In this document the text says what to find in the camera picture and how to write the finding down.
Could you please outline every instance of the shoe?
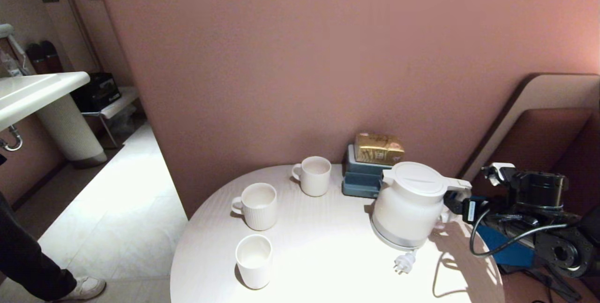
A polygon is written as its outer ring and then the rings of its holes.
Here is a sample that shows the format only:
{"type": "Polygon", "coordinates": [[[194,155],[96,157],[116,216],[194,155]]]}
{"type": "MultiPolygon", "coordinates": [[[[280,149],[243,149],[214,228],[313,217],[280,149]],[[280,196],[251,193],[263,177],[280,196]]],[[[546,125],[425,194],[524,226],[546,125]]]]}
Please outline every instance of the shoe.
{"type": "Polygon", "coordinates": [[[77,286],[67,296],[55,302],[67,301],[69,299],[90,299],[100,295],[105,289],[106,281],[99,278],[84,276],[77,277],[77,286]]]}

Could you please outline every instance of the person's leg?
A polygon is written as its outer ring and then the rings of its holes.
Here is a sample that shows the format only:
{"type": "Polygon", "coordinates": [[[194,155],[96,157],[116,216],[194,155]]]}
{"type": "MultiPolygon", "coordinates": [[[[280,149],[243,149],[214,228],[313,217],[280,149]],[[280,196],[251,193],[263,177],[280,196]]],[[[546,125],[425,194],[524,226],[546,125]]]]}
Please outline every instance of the person's leg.
{"type": "Polygon", "coordinates": [[[0,271],[45,301],[60,299],[75,289],[77,281],[41,252],[37,241],[15,220],[0,192],[0,271]]]}

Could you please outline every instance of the table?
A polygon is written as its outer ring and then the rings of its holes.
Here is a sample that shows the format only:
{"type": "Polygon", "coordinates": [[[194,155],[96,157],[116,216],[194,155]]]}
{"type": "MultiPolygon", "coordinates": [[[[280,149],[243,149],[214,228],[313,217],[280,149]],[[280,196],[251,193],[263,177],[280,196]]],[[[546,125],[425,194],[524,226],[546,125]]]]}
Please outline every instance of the table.
{"type": "Polygon", "coordinates": [[[126,108],[129,104],[134,102],[139,97],[139,94],[137,93],[137,89],[135,87],[131,87],[131,86],[119,87],[119,93],[120,93],[120,98],[115,100],[115,102],[108,105],[107,107],[104,107],[101,111],[99,111],[99,112],[82,112],[81,113],[84,117],[97,117],[100,119],[102,126],[105,128],[106,132],[109,134],[109,138],[111,138],[111,141],[115,148],[118,148],[119,144],[114,139],[114,137],[111,133],[111,130],[109,129],[109,126],[107,126],[107,124],[105,122],[105,119],[107,119],[107,120],[112,119],[112,117],[117,115],[118,112],[122,111],[124,108],[126,108]]]}
{"type": "MultiPolygon", "coordinates": [[[[411,273],[394,272],[403,252],[373,233],[373,199],[341,194],[341,165],[330,188],[309,197],[291,178],[292,166],[268,167],[229,182],[196,211],[183,233],[171,269],[172,303],[225,302],[487,302],[503,303],[502,279],[492,258],[469,252],[470,226],[453,222],[417,252],[411,273]],[[277,224],[259,232],[272,241],[274,275],[261,290],[243,285],[235,248],[255,234],[231,212],[231,200],[255,182],[277,190],[277,224]]],[[[476,249],[483,241],[476,239],[476,249]]]]}

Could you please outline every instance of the sink pedestal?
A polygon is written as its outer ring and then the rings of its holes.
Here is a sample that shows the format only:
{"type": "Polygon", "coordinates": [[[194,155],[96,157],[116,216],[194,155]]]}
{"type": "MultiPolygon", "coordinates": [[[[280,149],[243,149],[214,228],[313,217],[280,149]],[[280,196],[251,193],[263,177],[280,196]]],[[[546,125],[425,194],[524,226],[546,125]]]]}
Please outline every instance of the sink pedestal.
{"type": "Polygon", "coordinates": [[[104,149],[81,115],[71,94],[40,108],[36,114],[73,166],[89,168],[106,162],[104,149]]]}

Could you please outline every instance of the white sink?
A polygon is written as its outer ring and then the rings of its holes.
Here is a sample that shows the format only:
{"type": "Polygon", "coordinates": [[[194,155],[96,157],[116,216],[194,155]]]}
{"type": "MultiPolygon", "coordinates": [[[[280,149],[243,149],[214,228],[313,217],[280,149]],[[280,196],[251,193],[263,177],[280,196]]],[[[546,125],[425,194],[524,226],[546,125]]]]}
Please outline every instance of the white sink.
{"type": "Polygon", "coordinates": [[[0,130],[90,81],[85,72],[0,78],[0,130]]]}

